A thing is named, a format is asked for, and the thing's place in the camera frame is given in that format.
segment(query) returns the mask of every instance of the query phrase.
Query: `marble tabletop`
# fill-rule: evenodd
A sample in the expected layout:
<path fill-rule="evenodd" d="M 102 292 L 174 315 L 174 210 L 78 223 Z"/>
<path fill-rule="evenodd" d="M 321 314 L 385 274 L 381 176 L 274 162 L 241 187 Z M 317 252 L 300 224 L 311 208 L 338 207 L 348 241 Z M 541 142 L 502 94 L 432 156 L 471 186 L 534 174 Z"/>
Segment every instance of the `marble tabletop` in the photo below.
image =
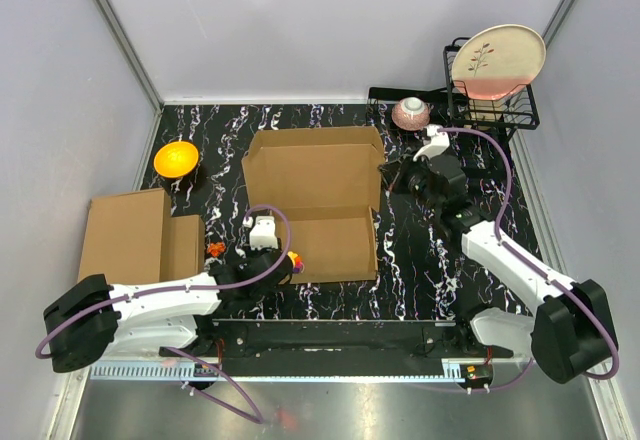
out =
<path fill-rule="evenodd" d="M 444 122 L 444 115 L 446 110 L 432 111 L 432 122 Z M 200 215 L 206 243 L 226 244 L 220 259 L 206 259 L 205 268 L 209 268 L 214 262 L 238 258 L 242 251 L 235 247 L 247 240 L 242 215 L 248 201 L 240 162 L 253 135 L 262 129 L 347 125 L 378 128 L 388 161 L 422 144 L 420 134 L 400 133 L 387 105 L 375 109 L 365 105 L 167 106 L 142 188 L 164 187 L 172 200 L 172 215 Z M 452 137 L 452 148 L 463 165 L 483 168 L 488 161 L 499 159 L 484 141 L 458 137 L 462 136 Z M 200 162 L 193 174 L 169 181 L 153 170 L 152 159 L 160 147 L 178 139 L 197 146 Z M 495 214 L 504 188 L 502 181 L 487 178 L 470 193 L 480 208 Z M 524 313 L 520 301 L 485 268 L 445 248 L 430 224 L 431 217 L 415 199 L 385 193 L 375 218 L 379 266 L 375 281 L 285 285 L 234 318 L 444 320 L 455 318 L 462 305 L 481 302 Z M 517 175 L 502 228 L 539 255 Z"/>

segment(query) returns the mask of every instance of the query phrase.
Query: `orange toy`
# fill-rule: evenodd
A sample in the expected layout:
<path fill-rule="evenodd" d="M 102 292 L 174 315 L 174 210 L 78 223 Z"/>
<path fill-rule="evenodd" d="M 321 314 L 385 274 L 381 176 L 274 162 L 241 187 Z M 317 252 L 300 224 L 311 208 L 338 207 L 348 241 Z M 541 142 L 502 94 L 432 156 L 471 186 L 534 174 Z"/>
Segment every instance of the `orange toy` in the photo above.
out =
<path fill-rule="evenodd" d="M 207 248 L 207 253 L 214 258 L 218 258 L 226 250 L 227 250 L 227 247 L 225 247 L 224 243 L 218 242 L 218 243 L 212 243 L 211 245 L 209 245 L 209 247 Z"/>

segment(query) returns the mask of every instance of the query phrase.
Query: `cardboard box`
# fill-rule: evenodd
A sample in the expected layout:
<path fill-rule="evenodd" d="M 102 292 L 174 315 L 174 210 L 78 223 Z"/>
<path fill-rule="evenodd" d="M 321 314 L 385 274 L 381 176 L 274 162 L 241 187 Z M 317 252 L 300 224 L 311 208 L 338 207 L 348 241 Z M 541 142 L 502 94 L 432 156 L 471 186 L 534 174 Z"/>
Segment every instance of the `cardboard box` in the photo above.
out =
<path fill-rule="evenodd" d="M 92 199 L 78 281 L 96 273 L 110 284 L 143 285 L 164 278 L 170 209 L 161 188 Z"/>
<path fill-rule="evenodd" d="M 287 215 L 291 250 L 304 262 L 293 283 L 374 280 L 372 209 L 380 208 L 384 147 L 375 127 L 258 132 L 242 159 L 249 203 Z M 284 242 L 284 228 L 278 221 Z"/>
<path fill-rule="evenodd" d="M 204 222 L 199 215 L 169 219 L 167 271 L 163 281 L 182 280 L 204 271 Z"/>

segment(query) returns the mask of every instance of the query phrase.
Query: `white wall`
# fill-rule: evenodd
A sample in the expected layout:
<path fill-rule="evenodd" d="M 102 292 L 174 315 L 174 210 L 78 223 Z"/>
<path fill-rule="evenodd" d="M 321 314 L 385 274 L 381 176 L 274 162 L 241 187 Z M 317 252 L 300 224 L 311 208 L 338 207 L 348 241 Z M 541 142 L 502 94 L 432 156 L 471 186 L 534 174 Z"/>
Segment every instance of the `white wall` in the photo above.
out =
<path fill-rule="evenodd" d="M 92 0 L 0 0 L 0 425 L 35 439 L 42 311 L 74 284 L 88 200 L 130 190 L 153 112 Z"/>
<path fill-rule="evenodd" d="M 168 101 L 364 99 L 444 85 L 442 49 L 560 0 L 111 0 Z"/>
<path fill-rule="evenodd" d="M 523 138 L 569 269 L 607 290 L 618 381 L 640 428 L 640 0 L 578 0 L 534 91 L 538 131 Z"/>

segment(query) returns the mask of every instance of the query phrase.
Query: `dish rack tray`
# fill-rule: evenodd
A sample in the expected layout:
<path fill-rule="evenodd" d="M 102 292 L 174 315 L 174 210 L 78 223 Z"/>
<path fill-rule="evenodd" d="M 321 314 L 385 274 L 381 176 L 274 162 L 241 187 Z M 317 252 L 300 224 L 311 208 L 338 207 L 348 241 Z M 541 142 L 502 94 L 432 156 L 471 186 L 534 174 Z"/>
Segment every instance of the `dish rack tray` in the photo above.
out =
<path fill-rule="evenodd" d="M 508 142 L 517 130 L 535 130 L 540 125 L 540 117 L 533 89 L 530 84 L 518 85 L 515 93 L 499 100 L 473 100 L 465 95 L 462 81 L 453 81 L 451 68 L 460 48 L 470 37 L 458 37 L 451 45 L 444 47 L 444 72 L 447 80 L 447 101 L 449 119 L 459 127 L 472 127 L 479 130 L 498 129 Z"/>

